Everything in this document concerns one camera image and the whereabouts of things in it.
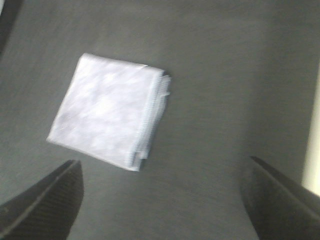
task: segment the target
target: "white napkin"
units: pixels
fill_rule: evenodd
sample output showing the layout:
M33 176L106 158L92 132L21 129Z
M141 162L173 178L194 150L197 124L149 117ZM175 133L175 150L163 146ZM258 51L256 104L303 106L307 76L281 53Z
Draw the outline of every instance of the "white napkin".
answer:
M85 53L47 141L138 171L169 83L162 69Z

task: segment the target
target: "gray fabric surface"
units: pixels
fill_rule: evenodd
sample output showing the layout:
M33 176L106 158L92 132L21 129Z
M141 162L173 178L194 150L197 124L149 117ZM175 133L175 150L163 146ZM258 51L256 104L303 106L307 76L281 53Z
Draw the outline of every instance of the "gray fabric surface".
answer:
M256 240L239 166L256 155L301 180L319 12L316 0L24 1L0 62L1 202L79 159L71 240ZM83 52L174 79L141 172L46 142Z

